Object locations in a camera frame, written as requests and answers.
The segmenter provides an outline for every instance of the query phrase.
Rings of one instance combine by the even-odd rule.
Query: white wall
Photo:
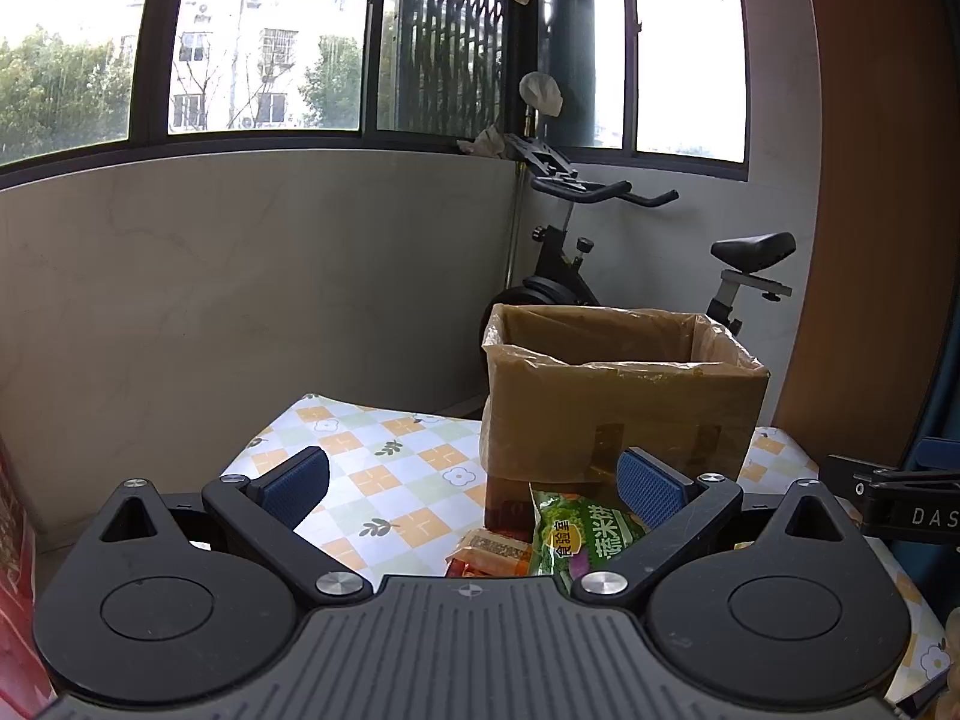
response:
[[[198,490],[307,391],[480,391],[512,163],[181,157],[0,193],[0,437],[41,531],[123,479]]]
[[[794,288],[779,304],[741,290],[736,317],[741,341],[770,368],[761,421],[769,422],[797,332],[810,264],[820,184],[820,75],[810,0],[744,0],[750,66],[750,178],[746,183],[628,167],[578,166],[594,181],[632,181],[639,194],[676,189],[671,205],[648,210],[610,200],[578,207],[568,250],[586,236],[596,249],[583,274],[597,298],[611,305],[703,312],[723,266],[710,244],[789,230],[798,251],[764,275]],[[517,275],[531,271],[536,247],[527,233],[563,222],[566,203],[529,193],[521,228]]]

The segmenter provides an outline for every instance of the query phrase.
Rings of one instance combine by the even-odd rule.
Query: tablecloth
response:
[[[296,532],[379,586],[387,574],[443,576],[460,537],[483,525],[480,423],[356,406],[309,394],[256,436],[225,473],[256,478],[306,446],[330,459],[330,489]],[[817,466],[783,430],[757,428],[738,482],[781,494]],[[899,701],[949,665],[944,629],[887,547],[868,538],[904,596],[912,635],[887,697]]]

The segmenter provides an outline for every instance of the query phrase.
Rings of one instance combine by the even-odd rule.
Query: ribbed gray surface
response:
[[[129,712],[66,699],[47,720]],[[236,693],[151,720],[760,720],[699,694],[647,650],[634,620],[553,580],[392,577],[366,604],[314,613],[273,669]],[[880,704],[792,720],[890,720]]]

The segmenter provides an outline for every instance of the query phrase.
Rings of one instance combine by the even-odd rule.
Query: exercise bike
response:
[[[549,196],[568,201],[568,210],[563,227],[552,224],[538,226],[533,231],[533,240],[541,245],[534,274],[523,279],[520,285],[507,286],[498,293],[483,313],[480,336],[483,337],[493,306],[504,303],[512,306],[600,306],[602,305],[587,285],[580,270],[594,248],[589,238],[578,238],[577,254],[566,256],[563,247],[576,205],[593,205],[609,199],[621,199],[641,208],[659,208],[680,199],[676,190],[666,191],[656,197],[634,194],[630,181],[600,184],[584,181],[563,154],[554,151],[537,138],[507,135],[505,140],[515,157],[524,162],[533,178],[531,187]],[[753,238],[735,238],[713,244],[710,253],[732,269],[720,274],[720,289],[710,302],[707,316],[720,322],[736,336],[743,327],[740,319],[732,319],[733,300],[740,287],[762,291],[771,301],[789,298],[792,290],[784,284],[756,276],[759,271],[784,261],[797,250],[797,242],[789,232],[762,235]]]

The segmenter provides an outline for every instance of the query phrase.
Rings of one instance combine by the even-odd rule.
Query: glass pane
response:
[[[384,0],[377,126],[474,137],[500,117],[505,0]]]
[[[182,0],[170,131],[357,129],[366,18],[366,0]]]
[[[622,148],[623,0],[541,0],[539,69],[557,79],[563,110],[541,118],[553,146]]]
[[[746,52],[740,0],[637,0],[637,149],[743,162]]]
[[[0,164],[126,138],[143,0],[0,0]]]

